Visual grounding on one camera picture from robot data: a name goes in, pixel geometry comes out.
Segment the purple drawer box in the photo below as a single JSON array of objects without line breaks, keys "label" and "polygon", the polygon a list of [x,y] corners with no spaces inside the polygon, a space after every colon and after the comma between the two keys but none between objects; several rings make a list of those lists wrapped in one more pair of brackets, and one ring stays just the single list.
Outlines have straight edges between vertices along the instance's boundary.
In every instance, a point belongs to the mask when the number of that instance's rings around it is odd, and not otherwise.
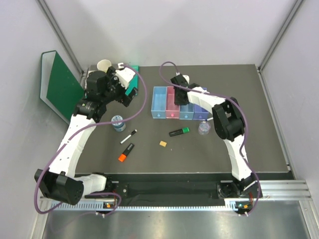
[{"label": "purple drawer box", "polygon": [[194,105],[193,120],[207,120],[209,111],[205,110],[198,104],[193,103],[193,105]]}]

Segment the blue round lidded jar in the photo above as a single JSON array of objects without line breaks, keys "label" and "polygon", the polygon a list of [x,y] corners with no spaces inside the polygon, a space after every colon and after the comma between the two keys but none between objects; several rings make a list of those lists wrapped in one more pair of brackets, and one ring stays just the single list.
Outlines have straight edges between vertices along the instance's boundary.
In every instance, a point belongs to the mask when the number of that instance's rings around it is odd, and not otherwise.
[{"label": "blue round lidded jar", "polygon": [[123,122],[123,118],[120,115],[113,116],[111,122],[114,130],[117,132],[122,132],[126,128],[126,124]]}]

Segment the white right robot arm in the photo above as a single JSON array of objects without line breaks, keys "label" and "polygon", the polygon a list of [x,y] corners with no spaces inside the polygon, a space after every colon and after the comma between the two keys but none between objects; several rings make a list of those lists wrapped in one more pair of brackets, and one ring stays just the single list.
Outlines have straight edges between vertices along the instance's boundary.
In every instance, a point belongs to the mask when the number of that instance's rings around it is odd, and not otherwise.
[{"label": "white right robot arm", "polygon": [[215,132],[226,145],[233,180],[230,189],[221,187],[220,195],[244,197],[249,192],[257,192],[253,189],[257,179],[248,165],[245,150],[245,117],[237,100],[213,95],[198,84],[190,84],[187,75],[177,74],[170,81],[174,86],[174,103],[180,106],[192,103],[210,112]]}]

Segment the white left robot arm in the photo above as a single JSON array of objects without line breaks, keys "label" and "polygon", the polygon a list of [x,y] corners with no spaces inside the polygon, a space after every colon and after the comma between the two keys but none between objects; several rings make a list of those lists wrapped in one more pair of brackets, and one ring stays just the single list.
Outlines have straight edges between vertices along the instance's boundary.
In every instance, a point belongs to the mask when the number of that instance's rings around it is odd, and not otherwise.
[{"label": "white left robot arm", "polygon": [[53,159],[45,169],[35,172],[36,189],[44,197],[69,205],[76,205],[82,197],[97,192],[101,197],[109,197],[113,185],[107,182],[107,176],[97,173],[76,177],[75,169],[91,133],[100,125],[107,111],[107,104],[116,101],[129,106],[136,93],[133,88],[126,94],[130,82],[137,71],[123,63],[107,71],[93,71],[88,74],[84,97],[76,104],[68,130]]}]

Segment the pink drawer box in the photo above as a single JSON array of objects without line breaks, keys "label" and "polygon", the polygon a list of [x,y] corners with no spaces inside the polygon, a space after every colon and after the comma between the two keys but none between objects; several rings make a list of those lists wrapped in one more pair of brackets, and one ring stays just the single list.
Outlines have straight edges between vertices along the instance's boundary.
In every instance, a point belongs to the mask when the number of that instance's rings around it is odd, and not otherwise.
[{"label": "pink drawer box", "polygon": [[167,119],[178,119],[180,113],[180,106],[174,103],[175,90],[173,86],[167,87],[167,98],[166,98],[166,118]]}]

